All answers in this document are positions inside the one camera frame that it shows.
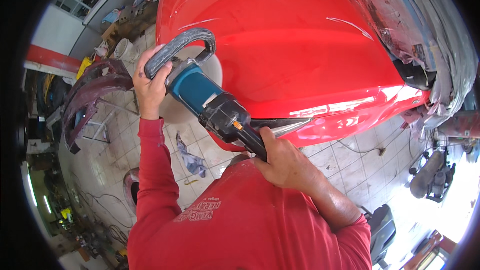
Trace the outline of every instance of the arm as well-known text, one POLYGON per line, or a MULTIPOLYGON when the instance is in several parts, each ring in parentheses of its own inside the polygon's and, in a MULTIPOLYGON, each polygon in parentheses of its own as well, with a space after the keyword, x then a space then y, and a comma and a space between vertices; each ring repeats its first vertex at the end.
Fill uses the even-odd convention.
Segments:
POLYGON ((162 131, 163 119, 159 119, 159 106, 165 98, 165 78, 171 71, 171 62, 165 64, 152 80, 144 73, 145 63, 161 48, 157 46, 146 50, 133 75, 141 113, 137 221, 142 224, 146 236, 151 236, 152 230, 158 230, 181 213, 177 204, 179 188, 162 131))
POLYGON ((277 187, 309 195, 330 226, 338 244, 343 269, 371 269, 370 226, 359 209, 309 159, 285 139, 276 139, 268 127, 260 129, 267 163, 253 161, 263 177, 277 187))
POLYGON ((140 174, 137 221, 155 223, 155 229, 182 211, 177 204, 179 187, 173 177, 169 150, 162 132, 163 119, 140 119, 140 174))
POLYGON ((296 189, 311 197, 318 213, 337 232, 362 215, 353 202, 335 189, 309 159, 290 141, 276 139, 267 127, 260 129, 267 162, 254 159, 263 177, 282 188, 296 189))

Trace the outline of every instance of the car body panel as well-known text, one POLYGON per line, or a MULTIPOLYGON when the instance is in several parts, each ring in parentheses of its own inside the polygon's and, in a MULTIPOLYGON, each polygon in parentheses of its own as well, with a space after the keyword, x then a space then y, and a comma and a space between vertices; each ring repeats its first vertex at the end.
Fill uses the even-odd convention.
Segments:
POLYGON ((318 118, 283 136, 297 147, 361 132, 428 99, 405 85, 349 0, 160 0, 157 44, 192 27, 214 33, 222 88, 252 118, 318 118))
POLYGON ((75 154, 80 150, 75 140, 82 135, 88 121, 98 111, 99 98, 114 91, 127 91, 133 86, 132 77, 120 60, 105 59, 85 69, 62 106, 62 132, 70 152, 75 154), (108 70, 105 75, 102 75, 105 68, 108 70), (73 127, 72 121, 75 119, 75 114, 82 108, 86 108, 85 115, 73 127))

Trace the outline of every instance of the metal stand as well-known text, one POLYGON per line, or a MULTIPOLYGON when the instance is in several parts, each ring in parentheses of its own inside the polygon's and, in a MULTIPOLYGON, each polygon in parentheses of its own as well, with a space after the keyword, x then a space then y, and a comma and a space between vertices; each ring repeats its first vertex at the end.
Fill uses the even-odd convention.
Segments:
POLYGON ((99 99, 97 100, 97 102, 103 103, 104 105, 112 106, 112 107, 113 107, 113 110, 111 110, 111 111, 108 113, 108 115, 105 117, 105 119, 102 121, 102 123, 98 123, 98 122, 89 120, 89 121, 87 122, 87 125, 98 125, 98 128, 95 130, 95 132, 94 132, 94 134, 93 134, 92 137, 87 137, 87 136, 82 135, 82 136, 81 136, 82 139, 92 140, 92 141, 98 141, 98 142, 110 144, 110 136, 109 136, 109 132, 108 132, 108 130, 107 130, 107 128, 106 128, 106 125, 107 125, 108 121, 110 120, 110 118, 115 114, 115 111, 116 111, 116 110, 125 111, 125 112, 130 113, 130 114, 133 114, 133 115, 135 115, 135 116, 140 115, 140 111, 139 111, 139 109, 138 109, 138 103, 137 103, 137 94, 135 93, 135 90, 131 89, 131 90, 128 90, 127 92, 133 92, 133 102, 134 102, 134 104, 135 104, 135 109, 136 109, 136 111, 131 111, 131 110, 127 109, 127 108, 124 108, 124 107, 122 107, 122 106, 119 106, 119 105, 116 105, 116 104, 114 104, 114 103, 111 103, 110 101, 107 101, 107 100, 105 100, 105 99, 99 98, 99 99), (97 136, 99 135, 99 133, 102 131, 103 128, 105 128, 106 141, 97 139, 97 136))

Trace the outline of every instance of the man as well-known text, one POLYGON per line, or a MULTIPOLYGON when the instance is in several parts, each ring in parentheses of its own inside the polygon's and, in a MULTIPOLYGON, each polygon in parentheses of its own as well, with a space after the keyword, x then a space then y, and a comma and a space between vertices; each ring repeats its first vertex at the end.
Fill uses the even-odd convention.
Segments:
POLYGON ((145 51, 133 83, 140 104, 140 190, 128 240, 131 269, 371 269, 370 227, 359 209, 290 141, 264 127, 267 162, 225 169, 184 212, 164 145, 159 105, 167 62, 153 80, 145 51))

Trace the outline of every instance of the hand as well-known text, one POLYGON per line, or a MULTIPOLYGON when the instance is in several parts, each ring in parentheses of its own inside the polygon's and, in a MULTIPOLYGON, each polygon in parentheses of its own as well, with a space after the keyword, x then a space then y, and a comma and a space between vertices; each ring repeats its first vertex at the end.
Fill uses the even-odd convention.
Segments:
POLYGON ((321 171, 290 141, 277 139, 268 127, 260 129, 267 151, 267 162, 254 158, 253 162, 267 181, 277 187, 296 189, 310 195, 317 188, 321 171))
POLYGON ((159 106, 165 98, 165 79, 172 70, 172 62, 168 61, 156 73, 153 79, 145 75, 145 64, 154 56, 162 45, 145 50, 138 59, 137 68, 133 74, 133 86, 137 93, 140 115, 146 120, 157 120, 159 118, 159 106))

